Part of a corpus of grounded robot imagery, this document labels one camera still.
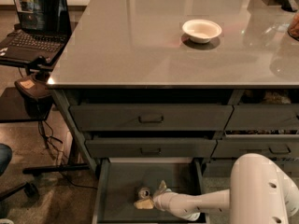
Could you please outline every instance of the glossy table surface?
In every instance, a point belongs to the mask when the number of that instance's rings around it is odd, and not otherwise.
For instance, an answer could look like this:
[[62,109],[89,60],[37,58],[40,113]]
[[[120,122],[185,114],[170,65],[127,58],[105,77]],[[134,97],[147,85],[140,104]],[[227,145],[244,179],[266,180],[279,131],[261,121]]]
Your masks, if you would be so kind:
[[[293,13],[261,0],[91,0],[50,88],[296,88]],[[193,43],[185,21],[222,28]]]

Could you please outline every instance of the object in drawer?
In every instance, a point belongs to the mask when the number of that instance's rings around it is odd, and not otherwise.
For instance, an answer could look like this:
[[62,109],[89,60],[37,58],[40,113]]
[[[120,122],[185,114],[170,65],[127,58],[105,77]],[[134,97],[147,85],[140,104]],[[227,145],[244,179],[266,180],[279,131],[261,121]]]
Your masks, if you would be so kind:
[[263,134],[299,134],[298,131],[293,130],[249,130],[249,131],[227,131],[227,135],[263,135]]
[[245,104],[260,103],[264,98],[264,90],[244,90],[242,102]]
[[291,104],[288,90],[245,90],[242,96],[245,104]]
[[150,189],[147,187],[143,187],[138,192],[138,198],[136,202],[134,202],[134,207],[137,209],[153,209],[154,204],[150,197]]
[[262,104],[291,104],[288,90],[265,91]]
[[137,209],[153,209],[154,205],[151,197],[149,196],[134,202],[134,207]]

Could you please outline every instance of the black cable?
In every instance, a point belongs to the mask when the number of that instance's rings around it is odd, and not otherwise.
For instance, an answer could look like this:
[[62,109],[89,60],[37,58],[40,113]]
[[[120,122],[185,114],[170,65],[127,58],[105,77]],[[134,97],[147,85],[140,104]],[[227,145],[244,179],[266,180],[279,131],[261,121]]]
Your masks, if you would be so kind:
[[95,189],[95,190],[97,190],[97,188],[95,188],[95,187],[91,187],[91,186],[82,186],[82,185],[78,185],[78,184],[75,184],[75,183],[73,183],[70,179],[69,179],[69,177],[67,176],[67,175],[65,175],[65,174],[63,174],[63,173],[61,173],[61,172],[59,172],[61,175],[62,175],[62,177],[64,177],[71,185],[73,185],[73,186],[75,186],[76,188],[84,188],[84,189]]
[[[37,104],[37,109],[38,109],[39,114],[42,115],[42,112],[40,111],[40,109],[39,109],[39,105],[38,105],[38,104]],[[63,154],[63,157],[65,157],[67,160],[69,160],[69,158],[64,154],[63,151],[59,150],[59,149],[58,149],[58,148],[51,142],[51,140],[54,139],[54,140],[58,141],[59,143],[61,143],[62,145],[63,145],[64,143],[63,143],[62,140],[60,140],[60,139],[54,137],[54,130],[50,127],[50,125],[49,125],[45,120],[43,120],[43,122],[44,122],[44,123],[48,126],[48,128],[50,129],[50,136],[46,136],[46,135],[43,135],[43,134],[41,133],[40,122],[38,122],[38,131],[39,131],[39,134],[40,134],[44,139],[46,139],[46,140],[47,140],[47,144],[51,145],[51,146],[55,149],[55,151],[57,152],[55,163],[56,163],[56,167],[59,168],[60,166],[63,165],[62,163],[61,163],[61,165],[58,165],[59,153],[62,153],[62,154]],[[96,190],[97,190],[97,188],[95,188],[95,187],[82,186],[82,185],[75,184],[75,183],[73,183],[73,182],[69,179],[69,177],[68,177],[67,175],[63,174],[62,172],[59,172],[59,173],[62,175],[62,177],[64,177],[64,178],[65,178],[71,185],[73,185],[74,187],[77,187],[77,188],[84,188],[84,189],[96,189]]]
[[21,75],[21,77],[24,77],[24,75],[21,73],[21,69],[19,68],[19,73]]

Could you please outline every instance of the black stand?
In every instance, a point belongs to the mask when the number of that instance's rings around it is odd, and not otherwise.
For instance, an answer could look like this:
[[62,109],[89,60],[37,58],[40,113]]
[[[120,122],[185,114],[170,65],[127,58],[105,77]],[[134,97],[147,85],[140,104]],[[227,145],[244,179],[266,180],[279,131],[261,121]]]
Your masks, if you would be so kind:
[[38,195],[38,190],[36,186],[32,183],[22,183],[19,184],[19,186],[13,188],[13,189],[8,189],[6,191],[3,191],[0,193],[0,202],[2,202],[4,199],[10,197],[11,195],[15,194],[16,192],[24,189],[27,197],[31,198],[34,197],[35,195]]
[[89,166],[85,163],[79,164],[67,164],[62,166],[43,166],[43,167],[35,167],[35,168],[25,168],[22,172],[25,175],[33,175],[38,176],[43,173],[51,173],[51,172],[64,172],[64,171],[78,171],[78,170],[88,170]]

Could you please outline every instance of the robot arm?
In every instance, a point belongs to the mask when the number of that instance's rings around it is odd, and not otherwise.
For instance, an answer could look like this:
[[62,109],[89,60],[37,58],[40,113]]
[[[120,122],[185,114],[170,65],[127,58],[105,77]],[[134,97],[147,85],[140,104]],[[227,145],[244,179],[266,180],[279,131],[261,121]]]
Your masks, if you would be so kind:
[[229,190],[191,196],[172,192],[162,182],[153,202],[156,208],[189,221],[210,209],[229,209],[231,224],[288,224],[288,217],[299,208],[299,190],[272,161],[247,154],[235,162]]

